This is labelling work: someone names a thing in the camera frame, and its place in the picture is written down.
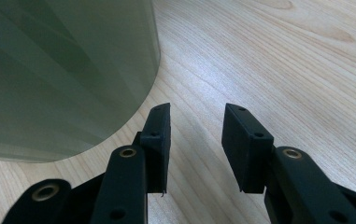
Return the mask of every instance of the light wood tabletop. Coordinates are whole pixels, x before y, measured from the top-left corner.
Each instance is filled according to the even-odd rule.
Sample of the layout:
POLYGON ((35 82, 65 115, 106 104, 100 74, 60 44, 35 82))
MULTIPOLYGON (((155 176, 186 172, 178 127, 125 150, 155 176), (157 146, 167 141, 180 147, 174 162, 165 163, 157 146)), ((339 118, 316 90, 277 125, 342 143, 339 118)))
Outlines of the light wood tabletop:
POLYGON ((149 196, 149 223, 268 223, 263 195, 238 190, 221 147, 226 103, 307 152, 356 191, 356 0, 154 0, 162 51, 150 94, 105 142, 49 163, 0 161, 0 222, 34 183, 72 187, 103 173, 153 106, 171 103, 167 194, 149 196))

